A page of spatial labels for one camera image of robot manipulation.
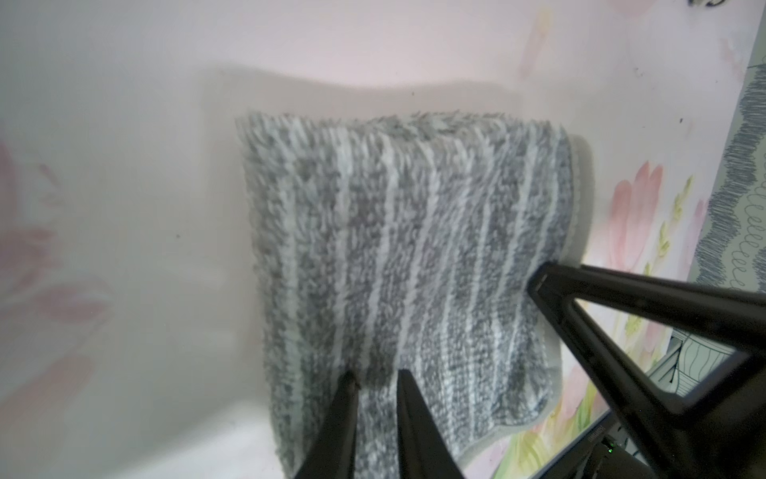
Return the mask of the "grey striped dishcloth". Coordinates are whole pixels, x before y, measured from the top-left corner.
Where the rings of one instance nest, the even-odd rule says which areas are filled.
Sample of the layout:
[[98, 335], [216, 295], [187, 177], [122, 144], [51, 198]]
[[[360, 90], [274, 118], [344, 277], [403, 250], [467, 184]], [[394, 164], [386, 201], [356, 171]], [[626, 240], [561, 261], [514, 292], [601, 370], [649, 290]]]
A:
[[317, 441], [339, 378], [359, 391], [356, 474], [398, 473], [409, 370], [460, 457], [545, 416], [558, 351], [528, 296], [578, 223], [572, 137], [505, 114], [237, 122], [284, 474]]

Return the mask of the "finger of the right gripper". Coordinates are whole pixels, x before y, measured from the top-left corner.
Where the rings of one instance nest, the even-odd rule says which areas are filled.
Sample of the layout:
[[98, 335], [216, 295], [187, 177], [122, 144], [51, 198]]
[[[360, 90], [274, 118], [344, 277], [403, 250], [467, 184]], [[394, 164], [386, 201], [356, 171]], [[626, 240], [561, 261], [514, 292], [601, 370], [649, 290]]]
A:
[[[638, 449], [600, 445], [584, 475], [764, 476], [764, 295], [558, 263], [528, 292]], [[674, 331], [717, 345], [697, 385], [664, 381]]]

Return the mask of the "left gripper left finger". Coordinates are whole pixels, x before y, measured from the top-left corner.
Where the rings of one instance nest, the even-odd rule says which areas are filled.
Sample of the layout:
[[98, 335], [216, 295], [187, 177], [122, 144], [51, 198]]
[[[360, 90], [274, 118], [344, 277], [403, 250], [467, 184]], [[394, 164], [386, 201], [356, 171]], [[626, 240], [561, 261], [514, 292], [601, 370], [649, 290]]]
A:
[[354, 477], [358, 405], [358, 380], [352, 371], [346, 371], [339, 378], [319, 435], [295, 479]]

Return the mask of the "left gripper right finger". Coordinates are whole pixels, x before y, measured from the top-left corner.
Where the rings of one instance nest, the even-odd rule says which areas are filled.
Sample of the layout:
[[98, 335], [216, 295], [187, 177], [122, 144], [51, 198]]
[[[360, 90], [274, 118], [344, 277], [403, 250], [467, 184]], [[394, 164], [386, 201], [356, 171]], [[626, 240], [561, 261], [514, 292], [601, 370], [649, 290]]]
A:
[[408, 369], [398, 371], [396, 398], [400, 477], [463, 479]]

